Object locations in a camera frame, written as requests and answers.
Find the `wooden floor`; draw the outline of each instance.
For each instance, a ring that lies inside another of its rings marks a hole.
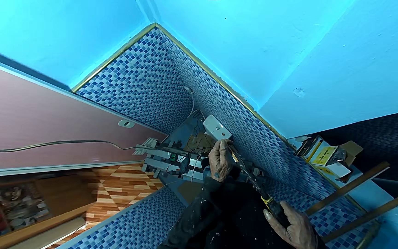
[[[86,213],[86,227],[76,231],[56,244],[48,247],[56,248],[76,237],[99,222],[113,216],[126,207],[135,204],[145,196],[162,188],[159,179],[153,178],[153,173],[141,171],[142,164],[127,164],[81,169],[72,173],[80,175],[97,202]]]

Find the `cardboard box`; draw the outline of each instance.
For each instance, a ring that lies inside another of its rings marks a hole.
[[[346,150],[346,158],[344,164],[342,163],[334,163],[331,165],[326,165],[331,156],[337,151],[338,148],[342,148]],[[314,158],[312,163],[320,170],[324,171],[325,173],[343,177],[351,172],[349,167],[351,166],[352,162],[356,159],[357,154],[359,154],[363,148],[358,144],[354,143],[353,141],[346,142],[342,145],[338,146],[327,146],[322,148],[319,154]]]

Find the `electrical cable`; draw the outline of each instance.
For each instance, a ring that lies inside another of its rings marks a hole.
[[[192,149],[192,150],[190,149],[191,151],[188,151],[188,152],[185,154],[185,156],[187,156],[188,154],[192,153],[194,150],[197,150],[197,149],[204,149],[204,148],[212,148],[212,147],[207,146],[207,147],[200,147],[200,148],[196,148],[196,149]],[[177,161],[177,160],[176,160],[176,161],[171,162],[170,165],[165,169],[165,172],[166,172],[167,174],[169,174],[169,172],[168,172],[169,167],[172,166],[174,162],[179,163],[180,161]]]
[[[191,112],[187,118],[189,118],[193,114],[193,111],[195,109],[195,98],[193,97],[193,93],[190,93],[190,95],[191,95],[191,100],[193,101],[193,106],[191,107]]]
[[[53,141],[53,142],[47,142],[47,143],[41,143],[41,144],[32,144],[32,145],[28,145],[28,146],[20,147],[20,148],[0,149],[0,152],[23,151],[23,150],[28,150],[28,149],[33,149],[33,148],[38,148],[38,147],[43,147],[43,146],[48,146],[48,145],[54,145],[54,144],[79,144],[79,143],[107,143],[107,144],[111,144],[121,150],[129,150],[129,149],[137,148],[136,146],[122,148],[117,144],[114,144],[109,141],[104,141],[104,140],[64,140],[64,141]],[[146,150],[159,150],[158,148],[145,148],[145,149]]]
[[[205,120],[205,116],[203,115],[203,112],[202,112],[201,110],[199,110],[199,109],[196,109],[195,111],[193,111],[192,113],[190,113],[190,115],[189,115],[187,118],[189,118],[193,113],[195,113],[195,112],[197,112],[197,111],[199,111],[199,112],[201,113],[203,119]]]

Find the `black wire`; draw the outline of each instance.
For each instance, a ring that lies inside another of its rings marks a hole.
[[[38,147],[43,147],[43,146],[48,146],[48,145],[54,145],[54,144],[79,144],[79,143],[107,143],[107,144],[111,144],[121,150],[129,150],[129,149],[137,148],[136,146],[122,148],[117,144],[114,144],[109,141],[104,141],[104,140],[64,140],[64,141],[53,141],[53,142],[47,142],[47,143],[41,143],[41,144],[32,144],[32,145],[28,145],[25,147],[12,148],[12,149],[0,149],[0,152],[23,151],[23,150],[28,150],[28,149],[33,149],[33,148],[38,148]],[[159,150],[158,148],[144,148],[144,149]]]
[[[193,150],[197,150],[197,149],[204,149],[204,148],[213,148],[213,147],[210,147],[210,146],[207,146],[207,147],[200,147],[200,148],[196,148],[196,149],[193,149]],[[188,151],[186,154],[185,154],[185,156],[187,156],[188,154],[190,154],[190,153],[192,153],[193,152],[193,150],[191,150],[191,151]],[[168,169],[169,169],[169,167],[170,166],[172,166],[173,165],[173,163],[174,162],[178,162],[179,163],[179,161],[173,161],[173,162],[171,162],[170,163],[170,165],[165,169],[165,172],[167,173],[167,174],[169,174],[169,172],[168,172]]]

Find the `wrinkled hand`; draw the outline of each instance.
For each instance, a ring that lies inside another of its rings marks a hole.
[[[280,205],[284,208],[285,215],[291,226],[284,228],[266,209],[263,210],[265,218],[271,228],[288,244],[296,249],[316,249],[317,238],[310,220],[304,214],[297,212],[290,204],[281,201]]]
[[[226,159],[228,144],[233,142],[229,139],[222,139],[214,144],[213,149],[208,154],[210,160],[211,178],[218,182],[223,182],[228,176],[231,168]]]

